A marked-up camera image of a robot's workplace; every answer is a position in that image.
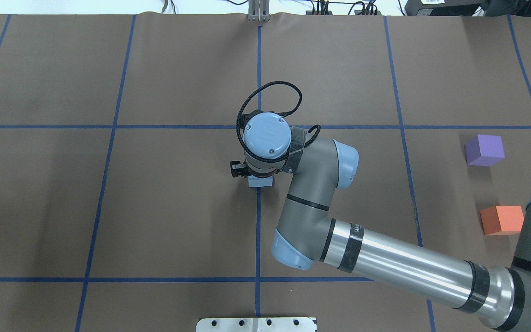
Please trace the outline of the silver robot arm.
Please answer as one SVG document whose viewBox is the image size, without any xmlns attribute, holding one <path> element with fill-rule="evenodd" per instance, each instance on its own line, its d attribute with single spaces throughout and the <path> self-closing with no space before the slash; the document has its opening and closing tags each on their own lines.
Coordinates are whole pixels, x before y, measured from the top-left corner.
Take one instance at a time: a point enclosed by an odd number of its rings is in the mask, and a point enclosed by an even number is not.
<svg viewBox="0 0 531 332">
<path fill-rule="evenodd" d="M 358 151 L 318 138 L 318 126 L 289 126 L 286 116 L 240 113 L 245 161 L 230 164 L 234 177 L 292 175 L 271 247 L 278 262 L 302 270 L 323 262 L 473 314 L 495 331 L 531 332 L 531 199 L 510 267 L 487 268 L 331 218 L 335 189 L 351 185 Z"/>
</svg>

